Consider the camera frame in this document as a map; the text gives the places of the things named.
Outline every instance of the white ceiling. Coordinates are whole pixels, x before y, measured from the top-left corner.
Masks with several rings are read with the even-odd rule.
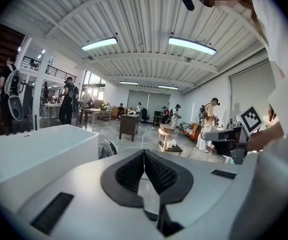
[[[133,80],[143,87],[186,91],[226,70],[239,54],[263,47],[250,13],[240,5],[194,4],[191,12],[181,0],[15,0],[1,23],[55,44],[58,52],[117,85]],[[170,46],[170,36],[198,41],[217,54]],[[118,44],[80,49],[109,37]]]

